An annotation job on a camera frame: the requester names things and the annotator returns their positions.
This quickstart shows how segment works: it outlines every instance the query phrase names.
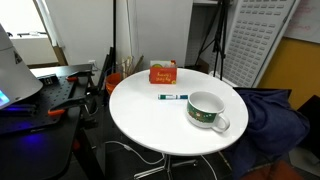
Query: white round table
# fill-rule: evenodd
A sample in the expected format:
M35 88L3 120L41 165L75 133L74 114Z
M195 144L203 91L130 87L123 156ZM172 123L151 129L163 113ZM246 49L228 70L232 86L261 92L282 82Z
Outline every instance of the white round table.
M149 70L124 79L110 97L110 113L119 129L136 143L168 155L196 156L222 150L245 131L248 111L231 86L201 72L180 69L177 84L150 84ZM186 117L187 100L159 100L159 94L208 91L225 102L230 127L223 133L196 127Z

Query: table base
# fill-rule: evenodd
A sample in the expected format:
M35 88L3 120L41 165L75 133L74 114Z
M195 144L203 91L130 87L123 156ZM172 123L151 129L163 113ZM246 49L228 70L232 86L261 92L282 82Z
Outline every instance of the table base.
M184 161L184 162L172 164L171 156L165 154L164 155L164 165L163 166L160 166L160 167L157 167L157 168L154 168L154 169L150 169L148 171L144 171L144 172L135 174L134 175L134 179L138 180L140 178L155 174L155 173L160 172L160 171L167 171L168 179L169 180L173 180L172 173L171 173L171 168L187 166L187 165L197 166L198 165L198 161L194 159L194 160L189 160L189 161Z

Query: whiteboard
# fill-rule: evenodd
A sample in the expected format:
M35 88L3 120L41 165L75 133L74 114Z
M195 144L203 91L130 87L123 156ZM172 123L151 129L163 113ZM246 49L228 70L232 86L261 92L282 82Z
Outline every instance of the whiteboard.
M320 43L320 1L301 0L284 36Z

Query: cable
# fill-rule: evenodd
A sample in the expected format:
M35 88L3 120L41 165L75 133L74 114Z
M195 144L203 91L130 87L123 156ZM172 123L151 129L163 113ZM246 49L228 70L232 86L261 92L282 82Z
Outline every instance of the cable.
M208 164L208 166L210 167L210 169L211 169L211 171L212 171L212 173L213 173L213 175L214 175L215 180L217 180L216 173L214 172L214 170L213 170L212 166L210 165L210 163L209 163L209 162L207 161L207 159L204 158L202 155L201 155L201 157L204 159L204 161L206 161L206 163Z
M107 142L105 142L105 144L111 144L111 143L122 145L127 151L133 151L143 162L145 162L146 164L149 164L149 165L155 165L155 164L160 163L162 160L164 160L164 154L161 153L162 154L162 158L160 160L158 160L156 162L148 162L145 159L143 159L143 157L137 151L135 151L134 149L132 149L130 146L128 146L126 144L123 144L123 143L118 142L118 141L107 141Z

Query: blue light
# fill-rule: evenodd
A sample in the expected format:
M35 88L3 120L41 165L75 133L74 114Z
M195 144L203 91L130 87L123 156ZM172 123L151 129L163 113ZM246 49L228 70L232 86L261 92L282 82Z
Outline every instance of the blue light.
M0 90L0 106L7 104L9 101L9 98Z

